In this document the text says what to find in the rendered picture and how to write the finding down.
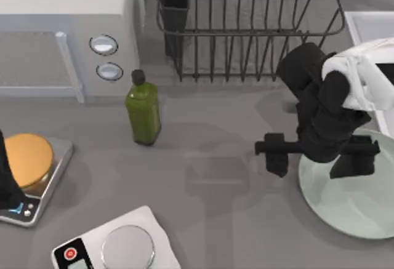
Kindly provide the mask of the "white kitchen scale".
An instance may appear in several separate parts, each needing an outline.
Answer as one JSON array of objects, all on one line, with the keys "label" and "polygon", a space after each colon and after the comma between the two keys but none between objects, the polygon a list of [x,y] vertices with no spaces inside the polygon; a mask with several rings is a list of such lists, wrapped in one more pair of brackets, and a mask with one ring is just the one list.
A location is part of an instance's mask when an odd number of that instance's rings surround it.
[{"label": "white kitchen scale", "polygon": [[51,259],[54,269],[182,269],[148,206],[59,245]]}]

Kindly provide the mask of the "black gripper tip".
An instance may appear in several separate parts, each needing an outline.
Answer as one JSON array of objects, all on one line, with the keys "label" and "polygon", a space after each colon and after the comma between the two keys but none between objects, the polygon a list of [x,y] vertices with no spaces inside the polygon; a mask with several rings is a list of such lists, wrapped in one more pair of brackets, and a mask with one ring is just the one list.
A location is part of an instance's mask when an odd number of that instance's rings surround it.
[{"label": "black gripper tip", "polygon": [[12,175],[4,136],[0,130],[0,210],[16,209],[24,198],[24,192]]}]

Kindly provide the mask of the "small round microwave knob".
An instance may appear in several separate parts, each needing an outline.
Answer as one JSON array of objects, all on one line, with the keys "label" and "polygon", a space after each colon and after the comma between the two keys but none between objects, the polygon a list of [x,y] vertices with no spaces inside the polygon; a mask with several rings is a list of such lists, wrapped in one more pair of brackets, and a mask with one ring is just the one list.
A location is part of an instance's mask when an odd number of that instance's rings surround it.
[{"label": "small round microwave knob", "polygon": [[123,69],[112,62],[98,65],[95,71],[96,74],[105,81],[117,81],[121,79],[124,74]]}]

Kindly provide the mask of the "large round microwave knob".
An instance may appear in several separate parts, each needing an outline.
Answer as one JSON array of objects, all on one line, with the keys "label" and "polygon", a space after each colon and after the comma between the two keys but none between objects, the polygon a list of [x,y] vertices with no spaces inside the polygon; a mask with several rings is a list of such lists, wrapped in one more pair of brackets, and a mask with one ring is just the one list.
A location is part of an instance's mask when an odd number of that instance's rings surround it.
[{"label": "large round microwave knob", "polygon": [[101,34],[89,39],[89,47],[98,55],[109,56],[118,51],[119,45],[114,37],[107,34]]}]

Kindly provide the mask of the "green bottle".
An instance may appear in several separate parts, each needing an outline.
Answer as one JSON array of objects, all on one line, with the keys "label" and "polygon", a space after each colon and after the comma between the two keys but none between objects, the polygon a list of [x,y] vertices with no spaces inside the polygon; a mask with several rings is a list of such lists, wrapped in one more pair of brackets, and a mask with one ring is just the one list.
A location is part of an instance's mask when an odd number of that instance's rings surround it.
[{"label": "green bottle", "polygon": [[132,86],[129,89],[125,106],[135,143],[152,146],[161,131],[158,87],[146,80],[141,69],[131,73]]}]

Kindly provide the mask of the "orange round tin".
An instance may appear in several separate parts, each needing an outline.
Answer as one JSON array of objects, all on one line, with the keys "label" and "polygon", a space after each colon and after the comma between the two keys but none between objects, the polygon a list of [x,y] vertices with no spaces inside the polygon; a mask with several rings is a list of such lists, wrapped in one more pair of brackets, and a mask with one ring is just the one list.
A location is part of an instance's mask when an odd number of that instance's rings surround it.
[{"label": "orange round tin", "polygon": [[12,175],[22,189],[40,182],[50,171],[54,150],[41,135],[19,133],[5,139]]}]

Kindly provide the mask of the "silver kitchen scale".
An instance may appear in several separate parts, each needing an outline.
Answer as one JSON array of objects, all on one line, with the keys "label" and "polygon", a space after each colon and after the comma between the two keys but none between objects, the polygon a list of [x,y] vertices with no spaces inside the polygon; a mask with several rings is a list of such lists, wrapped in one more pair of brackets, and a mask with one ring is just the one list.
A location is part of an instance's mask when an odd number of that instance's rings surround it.
[{"label": "silver kitchen scale", "polygon": [[33,227],[39,222],[74,150],[69,140],[48,137],[47,141],[54,151],[54,158],[48,173],[40,181],[23,189],[25,199],[16,209],[0,210],[0,222],[20,227]]}]

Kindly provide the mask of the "pale green plate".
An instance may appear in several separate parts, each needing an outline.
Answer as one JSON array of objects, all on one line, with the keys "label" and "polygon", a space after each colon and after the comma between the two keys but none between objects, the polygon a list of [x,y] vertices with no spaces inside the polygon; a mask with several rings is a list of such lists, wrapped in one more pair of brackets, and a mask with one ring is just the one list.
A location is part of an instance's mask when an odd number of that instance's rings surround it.
[{"label": "pale green plate", "polygon": [[301,193],[310,209],[337,231],[361,239],[394,238],[394,138],[369,129],[357,134],[378,141],[375,172],[365,177],[330,179],[333,163],[302,156],[298,165]]}]

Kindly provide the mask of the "pale microwave oven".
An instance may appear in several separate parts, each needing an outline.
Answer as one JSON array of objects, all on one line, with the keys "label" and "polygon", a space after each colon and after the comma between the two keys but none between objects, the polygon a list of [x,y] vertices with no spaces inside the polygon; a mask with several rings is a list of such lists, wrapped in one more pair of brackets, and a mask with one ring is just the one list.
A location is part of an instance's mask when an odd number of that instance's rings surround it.
[{"label": "pale microwave oven", "polygon": [[[85,101],[94,97],[123,97],[131,86],[131,72],[140,67],[138,37],[145,23],[144,0],[0,0],[0,32],[62,31],[70,36],[80,67]],[[115,54],[101,56],[89,39],[101,34],[115,38]],[[123,76],[105,81],[96,67],[119,65]]]}]

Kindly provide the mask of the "black cutlery holder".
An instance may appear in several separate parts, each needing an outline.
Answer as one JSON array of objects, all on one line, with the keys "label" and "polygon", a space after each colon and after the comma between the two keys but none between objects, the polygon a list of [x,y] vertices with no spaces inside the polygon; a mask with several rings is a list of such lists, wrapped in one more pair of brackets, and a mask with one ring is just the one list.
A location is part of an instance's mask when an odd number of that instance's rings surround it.
[{"label": "black cutlery holder", "polygon": [[180,45],[187,25],[190,0],[158,0],[163,23],[165,53],[168,57],[180,57]]}]

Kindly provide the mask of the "microwave glass door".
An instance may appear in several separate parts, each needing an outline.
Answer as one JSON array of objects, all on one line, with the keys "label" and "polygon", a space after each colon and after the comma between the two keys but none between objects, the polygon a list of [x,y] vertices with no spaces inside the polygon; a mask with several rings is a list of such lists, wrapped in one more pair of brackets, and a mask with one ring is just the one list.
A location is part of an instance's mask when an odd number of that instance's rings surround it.
[{"label": "microwave glass door", "polygon": [[[0,97],[76,97],[56,42],[56,32],[0,32]],[[68,34],[67,37],[82,82],[73,43]]]}]

